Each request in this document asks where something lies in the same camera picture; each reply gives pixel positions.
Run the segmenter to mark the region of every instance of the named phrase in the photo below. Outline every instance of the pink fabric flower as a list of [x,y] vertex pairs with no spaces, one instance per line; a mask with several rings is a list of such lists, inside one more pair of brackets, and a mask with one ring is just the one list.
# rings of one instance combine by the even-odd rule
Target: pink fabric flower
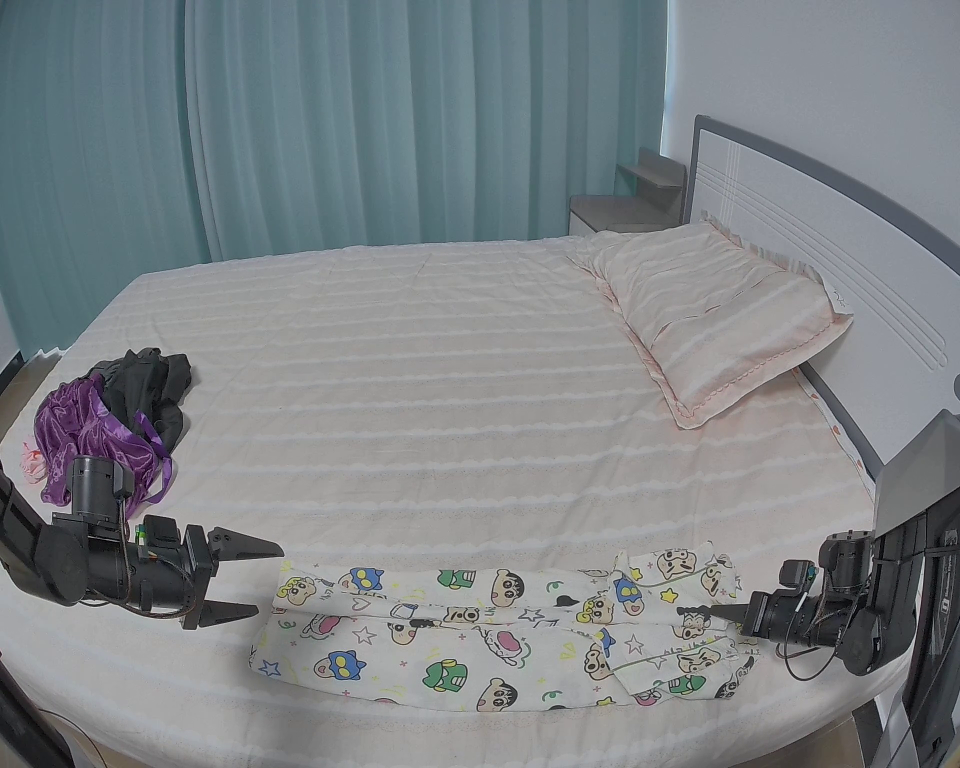
[[20,468],[30,485],[42,483],[47,476],[47,463],[43,461],[43,454],[36,448],[23,444],[23,453],[20,457]]

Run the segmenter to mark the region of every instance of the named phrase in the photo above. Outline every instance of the white wall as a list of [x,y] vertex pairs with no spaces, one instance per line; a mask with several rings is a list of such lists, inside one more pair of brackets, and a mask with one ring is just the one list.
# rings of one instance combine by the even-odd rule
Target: white wall
[[10,318],[7,317],[7,308],[3,305],[3,297],[0,297],[0,371],[4,370],[19,350],[20,345],[13,337],[13,328]]
[[813,156],[960,242],[960,2],[669,0],[661,151],[698,113]]

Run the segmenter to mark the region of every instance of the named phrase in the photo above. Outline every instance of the gray headboard frame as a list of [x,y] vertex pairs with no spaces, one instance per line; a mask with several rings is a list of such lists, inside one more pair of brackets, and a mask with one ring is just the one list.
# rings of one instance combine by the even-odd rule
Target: gray headboard frame
[[[730,141],[777,160],[825,184],[844,197],[872,211],[876,216],[888,222],[893,227],[899,229],[903,234],[923,246],[955,273],[960,275],[960,245],[954,243],[940,230],[932,227],[902,205],[895,203],[885,195],[871,189],[863,182],[834,168],[830,168],[820,160],[792,150],[789,147],[784,147],[776,141],[771,141],[755,133],[744,131],[743,129],[722,123],[718,120],[713,120],[702,114],[697,115],[693,124],[693,152],[690,157],[690,172],[687,176],[688,185],[684,203],[685,224],[690,222],[693,208],[701,131],[715,133],[727,138]],[[873,477],[876,477],[882,469],[883,463],[874,450],[874,447],[864,436],[862,430],[857,426],[847,409],[844,408],[834,393],[830,391],[821,376],[807,363],[804,363],[801,369],[810,380],[810,383],[816,388],[817,392],[823,397],[836,418],[847,430],[853,444],[863,457],[864,466]],[[955,389],[957,396],[960,397],[960,376],[957,376]]]

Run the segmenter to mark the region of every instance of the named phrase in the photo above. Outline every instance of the floor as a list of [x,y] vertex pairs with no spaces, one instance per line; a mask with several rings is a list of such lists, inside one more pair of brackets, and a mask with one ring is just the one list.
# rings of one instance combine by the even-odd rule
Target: floor
[[[55,355],[35,357],[20,370],[10,386],[0,394],[0,438],[7,434],[7,430],[23,406],[57,364],[58,359]],[[863,768],[864,760],[860,751],[857,725],[860,724],[861,732],[871,729],[869,709],[861,708],[856,715],[856,721],[852,715],[847,715],[775,753],[742,763],[735,768]],[[62,731],[74,735],[97,768],[102,765],[108,768],[147,768],[136,760],[98,745],[103,756],[101,760],[90,746],[89,739],[65,723],[53,718],[51,722]],[[868,741],[873,739],[865,737],[865,747]],[[871,752],[869,749],[866,751],[869,757]],[[25,768],[3,743],[0,743],[0,768]]]

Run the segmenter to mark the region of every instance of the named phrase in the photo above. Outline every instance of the pillowcase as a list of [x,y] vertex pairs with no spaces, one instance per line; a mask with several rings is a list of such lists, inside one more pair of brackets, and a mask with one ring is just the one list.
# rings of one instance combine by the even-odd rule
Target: pillowcase
[[582,266],[609,284],[683,429],[800,365],[852,321],[811,267],[745,249],[710,222],[634,237],[602,232],[590,245]]

